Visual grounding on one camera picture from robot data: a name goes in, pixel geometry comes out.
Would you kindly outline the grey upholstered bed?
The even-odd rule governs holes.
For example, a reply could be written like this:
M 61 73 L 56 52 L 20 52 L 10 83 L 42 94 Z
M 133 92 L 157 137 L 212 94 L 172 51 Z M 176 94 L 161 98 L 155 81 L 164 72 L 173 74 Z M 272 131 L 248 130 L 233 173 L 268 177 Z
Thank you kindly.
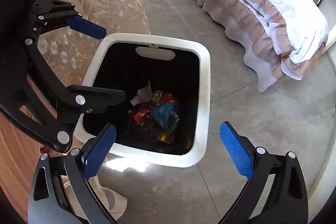
M 301 80 L 327 42 L 327 20 L 312 0 L 197 0 L 245 49 L 244 64 L 264 92 L 288 76 Z

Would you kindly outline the beige embroidered tablecloth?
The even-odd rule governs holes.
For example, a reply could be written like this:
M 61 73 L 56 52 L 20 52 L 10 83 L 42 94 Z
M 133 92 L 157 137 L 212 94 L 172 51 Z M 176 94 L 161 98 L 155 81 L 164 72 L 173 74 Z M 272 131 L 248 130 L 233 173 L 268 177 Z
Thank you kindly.
M 108 34 L 149 34 L 143 0 L 58 0 L 71 2 L 84 19 L 106 29 Z M 82 84 L 100 44 L 69 27 L 39 37 L 38 49 L 47 64 L 65 85 Z

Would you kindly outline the white square trash bin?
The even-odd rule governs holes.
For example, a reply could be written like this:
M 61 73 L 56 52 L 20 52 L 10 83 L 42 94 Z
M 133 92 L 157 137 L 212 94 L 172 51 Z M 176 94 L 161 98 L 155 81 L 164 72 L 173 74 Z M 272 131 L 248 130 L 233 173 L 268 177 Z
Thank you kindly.
M 121 90 L 123 103 L 88 109 L 74 135 L 86 142 L 106 124 L 116 128 L 110 152 L 179 168 L 205 155 L 210 117 L 211 65 L 197 42 L 163 36 L 112 34 L 102 40 L 83 84 Z

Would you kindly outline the blue plastic bag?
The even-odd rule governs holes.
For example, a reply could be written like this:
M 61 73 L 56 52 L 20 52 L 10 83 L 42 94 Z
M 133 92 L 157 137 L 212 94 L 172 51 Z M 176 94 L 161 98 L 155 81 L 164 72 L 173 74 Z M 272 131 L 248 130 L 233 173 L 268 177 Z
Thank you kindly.
M 150 110 L 150 116 L 161 126 L 165 133 L 172 134 L 180 120 L 175 105 L 165 103 Z

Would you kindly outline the red snack bag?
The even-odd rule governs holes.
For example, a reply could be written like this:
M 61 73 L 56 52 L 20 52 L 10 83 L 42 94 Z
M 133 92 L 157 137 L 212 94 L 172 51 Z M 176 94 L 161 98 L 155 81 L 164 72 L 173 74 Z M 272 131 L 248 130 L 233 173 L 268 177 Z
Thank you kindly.
M 178 100 L 177 100 L 177 98 L 175 98 L 174 96 L 172 96 L 169 93 L 165 93 L 163 91 L 157 90 L 153 93 L 153 95 L 151 97 L 151 103 L 154 106 L 161 106 L 161 105 L 164 105 L 166 103 L 170 103 L 172 105 L 177 105 Z

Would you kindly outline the orange red wrapper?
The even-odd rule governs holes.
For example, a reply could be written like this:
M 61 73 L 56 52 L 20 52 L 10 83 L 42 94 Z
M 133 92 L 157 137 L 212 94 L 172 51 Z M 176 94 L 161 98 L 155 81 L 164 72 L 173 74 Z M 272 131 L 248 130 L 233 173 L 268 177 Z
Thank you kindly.
M 150 108 L 142 107 L 138 109 L 133 116 L 133 119 L 140 128 L 144 131 L 153 131 L 157 125 L 155 119 L 150 115 Z

